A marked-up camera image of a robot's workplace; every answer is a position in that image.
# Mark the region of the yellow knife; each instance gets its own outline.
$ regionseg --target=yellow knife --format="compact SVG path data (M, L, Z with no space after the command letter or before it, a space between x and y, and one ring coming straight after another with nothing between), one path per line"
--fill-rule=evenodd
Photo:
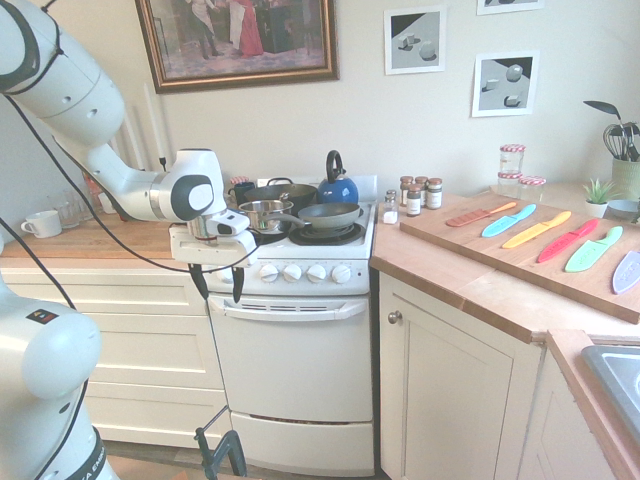
M556 215L552 220L548 222L538 223L533 227L527 228L524 232L520 232L518 235L513 237L507 243L505 243L502 248L513 248L518 245L522 245L524 242L531 240L532 238L537 237L541 233L546 232L550 228L557 227L561 223L566 222L571 216L571 212L562 212Z

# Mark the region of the picture frame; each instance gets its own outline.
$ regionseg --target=picture frame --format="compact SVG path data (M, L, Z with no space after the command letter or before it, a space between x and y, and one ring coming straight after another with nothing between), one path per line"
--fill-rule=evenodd
M338 80L334 0L135 0L157 93Z
M537 50L477 55L472 116L532 114L539 63Z
M385 10L385 74L444 71L446 26L444 5Z
M522 12L544 8L544 0L478 0L478 15Z

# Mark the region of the red knife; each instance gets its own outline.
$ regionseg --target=red knife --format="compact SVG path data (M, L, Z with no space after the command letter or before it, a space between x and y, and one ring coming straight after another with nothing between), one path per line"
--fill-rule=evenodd
M565 250L569 245L578 240L580 237L584 237L588 233L591 233L598 226L598 219L593 218L587 223L582 225L579 229L573 232L565 233L561 237L558 237L551 245L548 245L538 257L538 263L546 262L552 259L560 252Z

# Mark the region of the cabinet knob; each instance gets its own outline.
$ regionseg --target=cabinet knob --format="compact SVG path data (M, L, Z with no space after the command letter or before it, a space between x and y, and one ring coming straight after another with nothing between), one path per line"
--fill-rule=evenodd
M389 323L391 325L395 325L396 323L398 323L398 320L402 320L402 313L400 313L398 310L396 310L395 312L391 312L387 317L387 320L389 320Z

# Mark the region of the lid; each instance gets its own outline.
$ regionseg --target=lid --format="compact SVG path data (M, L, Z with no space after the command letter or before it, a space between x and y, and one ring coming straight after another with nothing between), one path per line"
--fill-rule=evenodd
M524 145L520 145L519 143L509 143L507 145L503 145L500 147L501 152L524 152Z
M544 177L531 176L531 177L522 177L520 178L519 182L522 185L544 185L545 183L547 183L547 179Z
M521 173L504 173L504 172L498 172L498 177L499 177L499 178L515 179L515 178L520 178L520 177L522 177L522 174L521 174Z

